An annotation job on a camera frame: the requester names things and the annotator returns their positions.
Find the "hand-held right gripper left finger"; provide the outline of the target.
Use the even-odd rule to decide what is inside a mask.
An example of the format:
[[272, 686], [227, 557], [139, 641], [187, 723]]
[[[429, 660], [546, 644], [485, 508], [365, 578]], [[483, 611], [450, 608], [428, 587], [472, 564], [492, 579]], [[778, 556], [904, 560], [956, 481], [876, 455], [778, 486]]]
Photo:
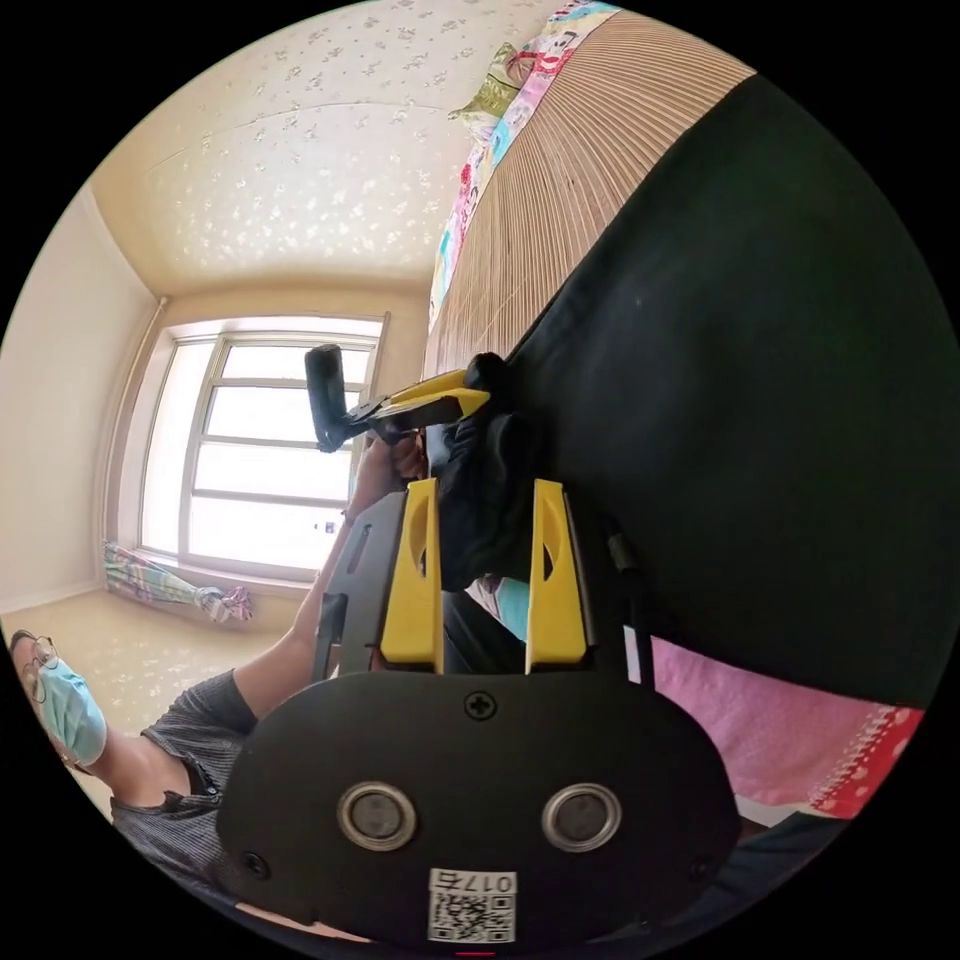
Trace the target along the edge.
[[402, 503], [380, 655], [392, 668], [444, 668], [437, 480], [415, 481]]

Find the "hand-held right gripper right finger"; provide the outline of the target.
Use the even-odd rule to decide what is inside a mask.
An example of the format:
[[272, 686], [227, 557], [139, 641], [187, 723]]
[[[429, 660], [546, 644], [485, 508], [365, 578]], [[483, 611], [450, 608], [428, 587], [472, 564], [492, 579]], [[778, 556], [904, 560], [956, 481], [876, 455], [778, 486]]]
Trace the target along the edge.
[[587, 653], [576, 558], [561, 484], [534, 484], [526, 671], [578, 666]]

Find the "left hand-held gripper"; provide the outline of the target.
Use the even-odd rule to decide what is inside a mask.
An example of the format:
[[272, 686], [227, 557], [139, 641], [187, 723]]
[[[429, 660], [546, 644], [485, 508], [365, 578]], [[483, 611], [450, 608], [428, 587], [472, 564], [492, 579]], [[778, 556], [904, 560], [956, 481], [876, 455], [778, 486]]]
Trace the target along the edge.
[[418, 429], [472, 416], [489, 401], [490, 394], [465, 388], [465, 379], [465, 370], [454, 370], [420, 381], [381, 401], [355, 406], [341, 421], [341, 443], [372, 433], [387, 444], [396, 444]]

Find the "person's left hand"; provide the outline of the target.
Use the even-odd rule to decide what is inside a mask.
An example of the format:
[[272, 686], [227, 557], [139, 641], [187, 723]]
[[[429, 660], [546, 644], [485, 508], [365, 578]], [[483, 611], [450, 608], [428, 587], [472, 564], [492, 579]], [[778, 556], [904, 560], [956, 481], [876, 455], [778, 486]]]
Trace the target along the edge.
[[361, 458], [355, 493], [378, 500], [427, 475], [427, 457], [419, 432], [394, 437], [390, 442], [377, 436]]

